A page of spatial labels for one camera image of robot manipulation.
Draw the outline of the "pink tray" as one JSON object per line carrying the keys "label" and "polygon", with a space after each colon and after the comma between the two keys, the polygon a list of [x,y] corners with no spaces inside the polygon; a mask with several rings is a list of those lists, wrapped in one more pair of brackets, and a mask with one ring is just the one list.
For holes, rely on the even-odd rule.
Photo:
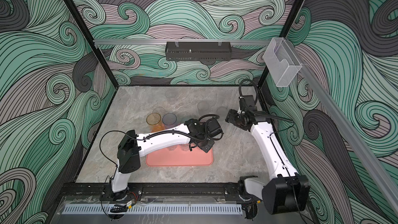
{"label": "pink tray", "polygon": [[187,146],[177,145],[174,150],[169,148],[154,151],[146,156],[149,167],[204,167],[212,165],[213,150],[205,153],[199,148],[192,151]]}

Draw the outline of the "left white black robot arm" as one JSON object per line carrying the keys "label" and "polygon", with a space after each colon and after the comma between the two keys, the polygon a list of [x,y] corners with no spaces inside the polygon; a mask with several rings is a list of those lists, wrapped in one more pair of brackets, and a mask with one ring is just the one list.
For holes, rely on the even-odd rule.
{"label": "left white black robot arm", "polygon": [[205,122],[190,119],[174,128],[149,134],[136,134],[134,130],[125,133],[118,145],[117,169],[110,181],[112,193],[127,192],[131,174],[141,167],[141,157],[160,149],[186,144],[207,153],[219,135],[223,135],[223,131],[216,118]]}

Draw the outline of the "blue plastic cup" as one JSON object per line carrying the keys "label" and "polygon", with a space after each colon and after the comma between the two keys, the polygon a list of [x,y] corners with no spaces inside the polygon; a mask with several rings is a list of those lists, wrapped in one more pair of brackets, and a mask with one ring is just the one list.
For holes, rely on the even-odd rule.
{"label": "blue plastic cup", "polygon": [[171,129],[178,125],[177,116],[174,113],[167,113],[162,118],[162,123],[166,129]]}

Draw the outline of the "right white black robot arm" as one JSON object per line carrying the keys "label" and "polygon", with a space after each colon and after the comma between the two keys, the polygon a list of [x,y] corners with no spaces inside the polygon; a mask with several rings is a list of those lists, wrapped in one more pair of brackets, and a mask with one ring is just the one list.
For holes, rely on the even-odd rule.
{"label": "right white black robot arm", "polygon": [[267,165],[269,182],[241,177],[243,193],[261,200],[270,214],[304,211],[311,187],[309,180],[289,161],[266,117],[229,110],[226,122],[251,133]]}

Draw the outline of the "yellow plastic cup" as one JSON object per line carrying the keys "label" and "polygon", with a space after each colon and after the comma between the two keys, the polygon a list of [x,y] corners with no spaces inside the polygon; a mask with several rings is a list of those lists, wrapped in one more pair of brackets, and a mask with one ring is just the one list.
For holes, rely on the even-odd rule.
{"label": "yellow plastic cup", "polygon": [[164,130],[162,117],[158,113],[151,113],[146,118],[147,124],[150,126],[151,132],[159,132]]}

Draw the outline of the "clear glass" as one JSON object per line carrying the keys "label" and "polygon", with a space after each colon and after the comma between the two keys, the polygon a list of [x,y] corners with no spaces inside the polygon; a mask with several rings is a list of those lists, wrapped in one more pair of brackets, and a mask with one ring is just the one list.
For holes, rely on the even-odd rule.
{"label": "clear glass", "polygon": [[152,112],[157,113],[160,116],[164,116],[165,114],[167,114],[167,111],[163,107],[156,107]]}

